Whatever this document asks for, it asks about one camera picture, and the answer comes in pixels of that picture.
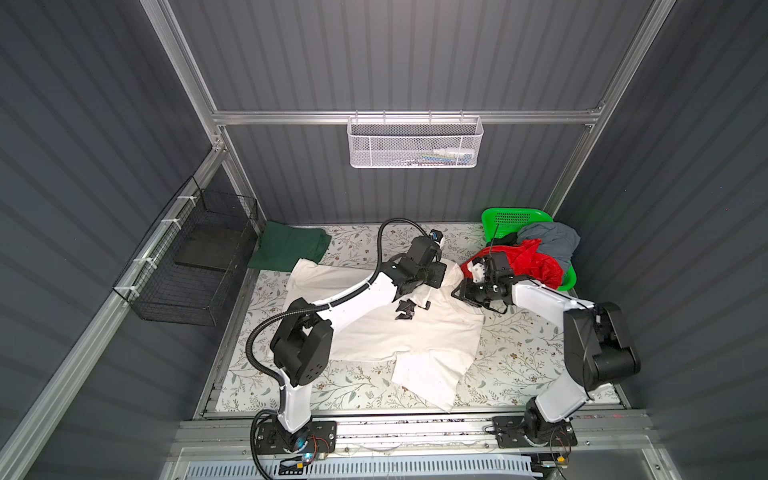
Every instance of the gray cloth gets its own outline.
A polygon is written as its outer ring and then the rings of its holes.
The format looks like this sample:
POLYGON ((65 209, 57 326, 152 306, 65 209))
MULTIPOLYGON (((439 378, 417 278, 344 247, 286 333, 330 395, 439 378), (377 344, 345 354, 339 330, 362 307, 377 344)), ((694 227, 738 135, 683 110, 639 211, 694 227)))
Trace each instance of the gray cloth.
POLYGON ((565 275, 571 268, 571 257, 581 240, 576 230, 564 223, 536 222, 518 231, 518 243, 533 238, 541 238, 541 245, 536 251, 557 260, 565 275))

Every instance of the clothing pile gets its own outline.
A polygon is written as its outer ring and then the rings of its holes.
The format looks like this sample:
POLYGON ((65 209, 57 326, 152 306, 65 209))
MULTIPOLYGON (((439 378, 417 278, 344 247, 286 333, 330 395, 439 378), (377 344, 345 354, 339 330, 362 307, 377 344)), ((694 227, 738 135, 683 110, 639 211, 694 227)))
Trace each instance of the clothing pile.
MULTIPOLYGON (((446 270, 440 288, 421 285, 398 299, 421 307, 413 310, 411 319, 397 319, 399 302, 374 309, 333 333, 330 358, 395 360, 394 383, 450 412, 458 382, 475 361, 483 313, 451 296, 464 276, 456 263, 442 262, 446 270)), ((370 274, 368 270, 299 260, 288 280, 284 308, 301 297, 307 302, 329 298, 370 274)))
POLYGON ((462 264, 462 272, 472 278, 468 266, 478 257, 504 252, 515 275, 529 275, 550 288, 558 288, 571 268, 571 257, 581 238, 576 230, 558 222, 535 222, 516 233, 493 240, 483 250, 462 264))

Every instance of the white vent grille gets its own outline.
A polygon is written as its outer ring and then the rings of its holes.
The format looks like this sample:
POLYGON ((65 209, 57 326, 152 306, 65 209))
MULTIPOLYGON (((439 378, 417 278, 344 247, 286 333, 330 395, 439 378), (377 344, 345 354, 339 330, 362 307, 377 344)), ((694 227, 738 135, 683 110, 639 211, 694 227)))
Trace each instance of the white vent grille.
POLYGON ((456 123, 428 119, 404 123, 347 123, 349 163, 355 168, 471 168, 477 164, 482 123, 479 117, 456 123))
MULTIPOLYGON (((375 458, 328 458, 305 468, 302 475, 278 475, 277 460, 263 465, 274 478, 387 478, 389 476, 519 475, 540 478, 531 471, 531 459, 520 455, 423 455, 375 458)), ((190 462, 186 480, 257 480, 253 462, 190 462)))

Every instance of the floral tablecloth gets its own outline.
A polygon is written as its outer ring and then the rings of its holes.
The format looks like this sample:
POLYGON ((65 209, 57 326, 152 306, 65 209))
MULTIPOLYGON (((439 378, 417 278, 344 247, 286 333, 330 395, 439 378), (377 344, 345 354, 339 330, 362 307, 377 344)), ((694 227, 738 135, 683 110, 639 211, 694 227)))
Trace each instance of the floral tablecloth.
MULTIPOLYGON (((485 246, 478 223, 423 225, 445 235, 443 256, 457 263, 466 261, 485 246)), ((323 227, 332 242, 320 261, 323 265, 354 266, 373 270, 376 266, 376 225, 323 227)), ((383 257, 408 250, 416 231, 407 225, 391 225, 382 238, 383 257)), ((244 347, 250 331, 283 308, 289 273, 262 271, 253 291, 243 329, 221 387, 218 412, 246 412, 276 408, 277 384, 248 363, 244 347)), ((260 362, 274 368, 269 342, 276 325, 264 330, 253 351, 260 362)), ((434 408, 409 390, 392 383, 395 362, 331 361, 315 381, 312 408, 328 409, 417 409, 434 408)), ((456 406, 523 405, 537 395, 563 370, 563 336, 558 328, 527 310, 512 307, 507 313, 486 312, 477 357, 458 384, 456 406)), ((616 392, 596 396, 597 402, 619 403, 616 392)))

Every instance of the white wire basket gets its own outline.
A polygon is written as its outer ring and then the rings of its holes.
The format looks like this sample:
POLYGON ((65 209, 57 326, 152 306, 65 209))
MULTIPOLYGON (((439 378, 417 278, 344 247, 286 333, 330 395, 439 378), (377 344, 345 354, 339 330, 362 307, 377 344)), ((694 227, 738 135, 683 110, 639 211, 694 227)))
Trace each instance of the white wire basket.
POLYGON ((350 117, 349 164, 354 168, 472 168, 477 165, 480 117, 361 121, 350 117))

